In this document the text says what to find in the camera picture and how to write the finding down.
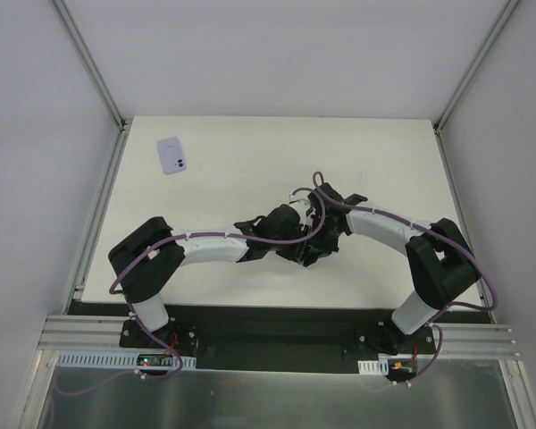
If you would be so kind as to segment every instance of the white table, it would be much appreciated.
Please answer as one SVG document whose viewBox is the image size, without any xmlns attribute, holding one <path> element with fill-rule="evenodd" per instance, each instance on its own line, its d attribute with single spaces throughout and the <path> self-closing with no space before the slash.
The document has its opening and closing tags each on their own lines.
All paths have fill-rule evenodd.
<svg viewBox="0 0 536 429">
<path fill-rule="evenodd" d="M 166 175 L 156 142 L 178 136 L 187 170 Z M 314 170 L 344 197 L 359 193 L 417 220 L 457 221 L 431 123 L 420 120 L 137 116 L 130 129 L 90 267 L 84 301 L 107 290 L 107 254 L 153 216 L 202 230 L 267 215 Z M 363 237 L 303 268 L 270 254 L 244 264 L 182 267 L 166 303 L 287 307 L 398 307 L 413 289 L 408 263 Z M 476 287 L 462 300 L 480 303 Z"/>
</svg>

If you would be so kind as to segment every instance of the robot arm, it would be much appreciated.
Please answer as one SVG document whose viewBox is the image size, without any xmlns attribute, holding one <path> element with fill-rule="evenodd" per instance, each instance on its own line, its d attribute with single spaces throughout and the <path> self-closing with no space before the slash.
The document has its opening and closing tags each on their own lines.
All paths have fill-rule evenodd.
<svg viewBox="0 0 536 429">
<path fill-rule="evenodd" d="M 375 207 L 373 202 L 357 194 L 344 199 L 329 183 L 324 183 L 320 191 L 349 206 Z M 119 274 L 157 241 L 171 236 L 182 237 L 143 258 L 121 281 L 123 294 L 134 307 L 138 319 L 154 332 L 169 321 L 159 291 L 183 265 L 209 261 L 246 262 L 275 251 L 280 257 L 309 266 L 319 257 L 338 252 L 339 236 L 344 233 L 378 240 L 408 257 L 415 286 L 403 305 L 383 325 L 365 335 L 368 345 L 389 354 L 397 354 L 405 348 L 425 323 L 479 279 L 474 267 L 452 247 L 416 229 L 382 215 L 337 206 L 327 200 L 324 206 L 323 227 L 309 240 L 297 244 L 266 244 L 254 238 L 293 240 L 305 237 L 312 224 L 319 223 L 322 217 L 320 201 L 314 192 L 308 199 L 281 205 L 267 216 L 234 223 L 223 230 L 209 230 L 204 237 L 196 231 L 188 233 L 181 228 L 172 228 L 162 217 L 152 218 L 117 245 L 109 259 Z M 431 228 L 468 249 L 460 230 L 448 219 L 431 225 L 425 222 L 414 224 Z"/>
</svg>

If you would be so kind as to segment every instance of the white panel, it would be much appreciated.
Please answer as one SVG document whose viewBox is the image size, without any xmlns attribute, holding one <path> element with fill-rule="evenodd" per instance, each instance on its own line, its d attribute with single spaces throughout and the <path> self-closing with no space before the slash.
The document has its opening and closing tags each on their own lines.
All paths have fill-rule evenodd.
<svg viewBox="0 0 536 429">
<path fill-rule="evenodd" d="M 187 170 L 163 173 L 156 142 L 178 136 Z M 204 230 L 268 215 L 312 172 L 345 196 L 358 192 L 414 219 L 456 219 L 429 121 L 330 118 L 147 117 L 132 124 L 83 299 L 117 301 L 107 254 L 153 216 Z M 167 303 L 291 307 L 398 307 L 413 289 L 406 257 L 365 237 L 303 268 L 261 261 L 182 266 Z M 475 287 L 464 299 L 477 302 Z"/>
<path fill-rule="evenodd" d="M 134 114 L 436 119 L 504 0 L 70 0 Z"/>
<path fill-rule="evenodd" d="M 536 1 L 523 2 L 445 129 L 474 251 L 536 391 Z"/>
<path fill-rule="evenodd" d="M 0 429 L 60 310 L 114 128 L 46 1 L 0 1 Z"/>
</svg>

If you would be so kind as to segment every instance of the white wall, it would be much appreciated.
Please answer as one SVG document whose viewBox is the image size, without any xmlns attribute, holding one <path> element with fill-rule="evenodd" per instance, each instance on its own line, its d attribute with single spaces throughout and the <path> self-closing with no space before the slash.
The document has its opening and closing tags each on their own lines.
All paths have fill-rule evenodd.
<svg viewBox="0 0 536 429">
<path fill-rule="evenodd" d="M 435 120 L 505 0 L 68 0 L 124 115 Z"/>
<path fill-rule="evenodd" d="M 473 246 L 536 393 L 536 0 L 526 0 L 444 130 Z"/>
<path fill-rule="evenodd" d="M 0 429 L 60 310 L 115 128 L 47 1 L 0 1 Z"/>
</svg>

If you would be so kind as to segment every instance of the table top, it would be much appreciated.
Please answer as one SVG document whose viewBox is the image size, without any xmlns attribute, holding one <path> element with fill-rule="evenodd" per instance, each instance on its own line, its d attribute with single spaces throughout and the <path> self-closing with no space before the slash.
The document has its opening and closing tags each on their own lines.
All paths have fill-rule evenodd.
<svg viewBox="0 0 536 429">
<path fill-rule="evenodd" d="M 180 139 L 187 169 L 163 172 L 157 141 Z M 312 173 L 416 220 L 457 222 L 429 121 L 136 116 L 88 271 L 83 301 L 122 302 L 107 254 L 150 217 L 190 230 L 267 215 Z M 413 290 L 405 257 L 365 237 L 307 268 L 274 254 L 245 264 L 183 266 L 161 294 L 194 305 L 395 308 Z M 479 304 L 471 287 L 462 300 Z"/>
</svg>

